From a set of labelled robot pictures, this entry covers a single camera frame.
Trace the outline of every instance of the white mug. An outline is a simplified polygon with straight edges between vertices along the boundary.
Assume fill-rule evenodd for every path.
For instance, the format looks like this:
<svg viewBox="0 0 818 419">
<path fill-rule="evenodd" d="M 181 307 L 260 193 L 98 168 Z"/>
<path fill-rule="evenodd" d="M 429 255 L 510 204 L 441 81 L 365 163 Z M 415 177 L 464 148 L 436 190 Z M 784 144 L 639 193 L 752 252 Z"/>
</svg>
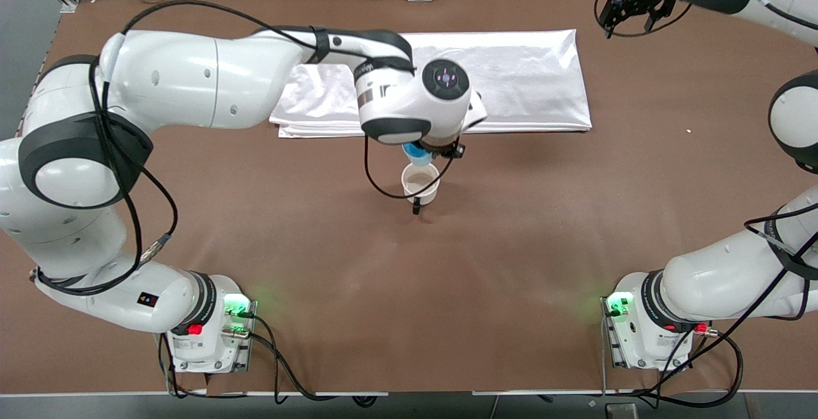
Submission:
<svg viewBox="0 0 818 419">
<path fill-rule="evenodd" d="M 422 167 L 415 164 L 407 165 L 401 174 L 403 195 L 415 194 L 424 187 L 429 186 L 429 184 L 432 183 L 435 178 L 439 177 L 439 175 L 440 172 L 438 171 L 437 167 L 432 164 L 424 165 Z M 438 186 L 440 186 L 439 180 L 435 181 L 435 184 L 429 187 L 429 189 L 426 189 L 426 191 L 415 195 L 415 197 L 409 197 L 406 199 L 412 203 L 412 213 L 418 215 L 421 212 L 421 206 L 429 204 L 431 201 L 435 200 L 435 196 L 438 195 Z"/>
</svg>

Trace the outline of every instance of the brown tabletop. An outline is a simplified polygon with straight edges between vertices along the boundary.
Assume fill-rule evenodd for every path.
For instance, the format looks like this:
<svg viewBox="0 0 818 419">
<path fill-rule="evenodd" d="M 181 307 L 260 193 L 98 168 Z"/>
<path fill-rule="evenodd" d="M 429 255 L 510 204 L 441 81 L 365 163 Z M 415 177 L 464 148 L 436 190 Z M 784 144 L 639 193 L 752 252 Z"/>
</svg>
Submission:
<svg viewBox="0 0 818 419">
<path fill-rule="evenodd" d="M 777 148 L 766 114 L 781 84 L 815 67 L 815 52 L 742 20 L 693 9 L 672 29 L 608 41 L 593 0 L 213 1 L 273 24 L 578 29 L 593 131 L 465 137 L 467 156 L 420 217 L 366 181 L 362 139 L 283 140 L 268 124 L 155 134 L 148 166 L 181 209 L 157 259 L 235 279 L 312 390 L 598 390 L 600 296 L 814 181 Z M 46 65 L 99 52 L 147 5 L 84 0 L 59 23 Z M 255 29 L 204 8 L 138 27 L 227 38 Z M 397 192 L 400 150 L 374 146 L 372 161 Z M 134 198 L 146 235 L 164 232 L 161 195 L 140 181 Z M 151 335 L 56 305 L 7 236 L 0 251 L 0 392 L 164 389 Z M 745 323 L 743 388 L 818 389 L 816 323 L 816 314 Z M 732 354 L 714 353 L 667 392 L 726 387 Z M 213 387 L 271 390 L 271 366 L 257 352 L 250 373 L 215 376 Z M 655 378 L 608 370 L 612 387 Z"/>
</svg>

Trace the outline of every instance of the folded cloth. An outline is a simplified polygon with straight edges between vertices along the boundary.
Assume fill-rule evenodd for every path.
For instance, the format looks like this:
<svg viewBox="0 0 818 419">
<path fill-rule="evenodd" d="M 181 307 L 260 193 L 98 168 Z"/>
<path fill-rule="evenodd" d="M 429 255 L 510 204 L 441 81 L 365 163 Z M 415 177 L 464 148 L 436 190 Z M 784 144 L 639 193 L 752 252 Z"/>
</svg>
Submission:
<svg viewBox="0 0 818 419">
<path fill-rule="evenodd" d="M 415 66 L 458 62 L 480 92 L 488 119 L 468 133 L 590 129 L 576 30 L 517 33 L 403 34 Z M 360 136 L 355 84 L 339 65 L 301 65 L 270 116 L 279 137 Z"/>
</svg>

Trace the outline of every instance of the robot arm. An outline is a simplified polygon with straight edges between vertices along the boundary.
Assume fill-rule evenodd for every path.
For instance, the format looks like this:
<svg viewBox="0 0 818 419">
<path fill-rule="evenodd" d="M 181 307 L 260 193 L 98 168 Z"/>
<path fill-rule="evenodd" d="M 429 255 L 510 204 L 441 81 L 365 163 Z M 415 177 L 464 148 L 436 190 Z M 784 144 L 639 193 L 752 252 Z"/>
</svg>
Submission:
<svg viewBox="0 0 818 419">
<path fill-rule="evenodd" d="M 645 28 L 649 30 L 656 9 L 645 3 L 660 1 L 664 2 L 608 0 L 599 23 L 612 31 L 622 20 L 648 13 Z M 755 21 L 818 46 L 818 31 L 811 23 L 818 21 L 816 0 L 682 1 Z M 816 104 L 818 72 L 807 73 L 775 93 L 768 117 L 777 143 L 810 172 L 818 172 Z M 818 232 L 817 202 L 818 186 L 777 210 L 777 219 L 751 226 L 757 233 L 745 230 L 675 257 L 664 270 L 625 276 L 605 300 L 614 360 L 625 367 L 667 369 L 680 334 L 699 323 L 739 318 L 753 306 L 751 317 L 818 309 L 818 248 L 813 245 Z M 780 217 L 787 213 L 794 216 Z M 779 282 L 760 300 L 774 280 Z M 687 338 L 675 352 L 674 366 L 681 366 L 689 352 Z"/>
<path fill-rule="evenodd" d="M 412 47 L 390 31 L 263 29 L 240 40 L 128 31 L 93 56 L 71 56 L 35 87 L 20 137 L 0 142 L 0 228 L 38 265 L 33 282 L 62 305 L 126 328 L 167 332 L 176 364 L 188 372 L 230 372 L 249 325 L 249 300 L 231 279 L 152 260 L 167 239 L 134 255 L 112 204 L 134 186 L 166 125 L 248 128 L 268 119 L 301 63 L 353 70 L 360 124 L 385 144 L 449 146 L 485 118 L 467 73 L 432 61 L 415 73 Z M 106 105 L 123 152 L 105 155 L 91 82 Z"/>
</svg>

